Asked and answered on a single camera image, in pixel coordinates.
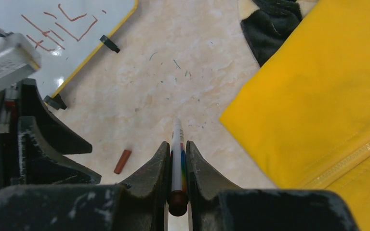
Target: black plastic part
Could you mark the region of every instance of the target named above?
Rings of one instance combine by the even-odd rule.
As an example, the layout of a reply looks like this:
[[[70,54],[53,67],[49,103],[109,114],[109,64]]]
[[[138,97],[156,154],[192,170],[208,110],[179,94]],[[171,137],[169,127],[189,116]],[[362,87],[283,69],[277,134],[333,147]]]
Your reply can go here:
[[[59,94],[57,94],[54,98],[46,95],[43,101],[56,110],[67,109],[65,102],[63,101],[62,97]]]
[[[49,145],[33,116],[21,116],[18,127],[20,184],[100,183],[99,174]]]
[[[167,230],[170,147],[118,185],[12,186],[0,191],[0,230]]]
[[[34,79],[17,86],[9,133],[0,133],[0,190],[17,184],[98,184],[99,174],[63,156],[90,153],[91,144],[47,110]]]
[[[186,155],[189,230],[358,230],[332,192],[244,190],[209,165],[193,142]],[[0,191],[0,230],[167,230],[170,160],[163,142],[118,185],[6,188]]]
[[[120,52],[120,49],[117,47],[117,45],[107,36],[101,36],[100,41],[104,43],[104,45],[106,45],[110,50],[115,51],[116,53]]]
[[[227,190],[218,194],[224,230],[358,230],[345,202],[322,190]]]
[[[20,115],[33,116],[42,136],[55,150],[62,154],[91,153],[92,145],[55,117],[44,105],[36,81],[26,78],[22,81]]]

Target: whiteboard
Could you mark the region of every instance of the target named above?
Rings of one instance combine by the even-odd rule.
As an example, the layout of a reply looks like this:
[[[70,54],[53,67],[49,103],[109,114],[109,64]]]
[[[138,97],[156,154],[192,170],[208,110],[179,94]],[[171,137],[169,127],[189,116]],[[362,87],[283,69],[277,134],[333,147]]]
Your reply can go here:
[[[138,0],[0,0],[0,28],[19,32],[42,57],[36,79],[42,98],[67,84],[135,11]]]

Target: red handwriting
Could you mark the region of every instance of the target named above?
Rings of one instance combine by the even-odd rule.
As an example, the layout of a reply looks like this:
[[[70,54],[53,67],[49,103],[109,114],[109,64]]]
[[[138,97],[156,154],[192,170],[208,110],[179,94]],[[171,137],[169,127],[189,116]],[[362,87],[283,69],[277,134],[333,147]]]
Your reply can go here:
[[[43,13],[46,14],[46,15],[52,16],[53,18],[57,19],[57,17],[54,16],[53,14],[51,14],[51,13],[47,13],[47,12],[43,12]]]
[[[58,4],[57,7],[59,8],[60,12],[71,22],[74,22],[80,18],[83,18],[87,15],[87,13],[85,14],[82,14],[80,16],[77,16],[75,18],[70,18],[66,13],[65,11],[62,9],[62,6],[61,4]],[[57,20],[57,17],[52,14],[52,13],[49,13],[49,12],[43,12],[45,15],[48,15],[50,17],[53,17]],[[31,24],[35,29],[37,29],[39,32],[42,33],[42,35],[48,39],[50,39],[52,42],[54,42],[57,46],[59,46],[61,49],[63,50],[66,50],[59,42],[57,42],[52,36],[51,34],[53,34],[54,36],[56,36],[59,40],[61,40],[62,42],[64,42],[65,40],[56,32],[54,32],[52,29],[49,28],[49,30],[47,31],[43,31],[42,29],[40,29],[38,26],[36,26],[32,21],[30,21],[27,17],[25,17],[23,14],[21,14],[21,16],[29,23]],[[89,31],[90,29],[98,22],[98,19],[92,15],[94,21],[89,25],[89,27],[87,28],[87,30],[82,34],[80,35],[80,37],[76,37],[74,36],[72,33],[70,33],[64,26],[60,25],[59,23],[55,22],[54,24],[56,26],[58,26],[60,29],[62,29],[64,32],[66,32],[68,35],[70,35],[73,39],[75,39],[77,42],[79,42]],[[26,35],[26,37],[31,40],[34,44],[35,44],[35,49],[37,49],[38,47],[42,48],[44,51],[54,51],[55,49],[48,49],[46,47],[44,47],[42,45],[42,43],[44,42],[43,40],[40,40],[40,41],[36,41],[34,40],[31,36],[29,35]]]
[[[35,24],[33,24],[33,22],[31,22],[28,18],[26,18],[23,14],[21,15],[28,23],[30,23],[34,28],[36,28],[38,31],[40,31],[43,35],[44,35],[44,37],[48,37],[50,40],[52,40],[54,43],[56,43],[56,45],[57,46],[59,46],[59,47],[61,47],[63,50],[65,50],[65,48],[62,46],[62,45],[60,45],[56,40],[54,40],[52,37],[50,37],[49,35],[47,35],[47,34],[49,34],[50,33],[50,31],[43,31],[43,30],[41,30],[39,27],[37,27]]]
[[[94,18],[94,22],[92,22],[90,24],[89,28],[79,38],[76,38],[74,35],[72,35],[68,30],[66,30],[60,24],[58,24],[58,23],[54,23],[54,24],[56,24],[56,26],[60,27],[62,30],[64,30],[66,33],[68,33],[72,38],[74,38],[78,42],[89,32],[89,30],[94,26],[94,24],[96,24],[98,22],[97,18],[94,15],[92,15],[92,16]]]
[[[50,32],[52,32],[54,35],[56,35],[56,37],[58,37],[62,42],[64,42],[64,40],[62,39],[62,37],[60,37],[58,34],[56,34],[56,32],[50,30]]]
[[[69,16],[65,13],[65,11],[62,9],[62,7],[60,6],[60,3],[59,5],[57,5],[57,7],[59,8],[59,10],[63,13],[64,16],[66,16],[66,18],[71,21],[71,22],[74,22],[76,20],[78,20],[79,18],[82,18],[82,17],[85,17],[87,15],[87,13],[83,14],[83,15],[80,15],[78,17],[75,17],[73,19],[69,18]]]
[[[40,47],[40,48],[44,49],[45,51],[54,51],[54,49],[47,49],[47,48],[43,47],[43,46],[41,45],[41,43],[43,43],[43,40],[40,40],[39,42],[36,42],[36,41],[35,41],[33,38],[31,38],[29,35],[26,35],[26,37],[27,37],[28,39],[30,39],[32,42],[34,42],[34,43],[36,44],[35,49],[36,49],[37,47]]]

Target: black fabric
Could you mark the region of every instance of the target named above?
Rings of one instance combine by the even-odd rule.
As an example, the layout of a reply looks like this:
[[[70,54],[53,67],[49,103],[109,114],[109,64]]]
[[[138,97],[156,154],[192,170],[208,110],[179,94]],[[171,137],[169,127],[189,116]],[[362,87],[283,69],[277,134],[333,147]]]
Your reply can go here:
[[[260,9],[242,20],[246,41],[260,66],[281,47],[303,19],[295,0],[252,0]]]

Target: debris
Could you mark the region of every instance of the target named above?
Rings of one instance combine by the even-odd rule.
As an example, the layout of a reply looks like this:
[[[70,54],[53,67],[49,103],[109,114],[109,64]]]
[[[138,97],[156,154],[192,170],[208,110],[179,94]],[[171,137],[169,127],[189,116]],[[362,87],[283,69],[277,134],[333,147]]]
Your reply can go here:
[[[122,169],[124,168],[125,164],[128,161],[128,158],[130,158],[130,155],[131,155],[131,151],[129,151],[129,150],[124,150],[123,151],[123,153],[120,157],[120,160],[117,163],[116,168],[114,169],[115,174],[120,174],[121,173]]]

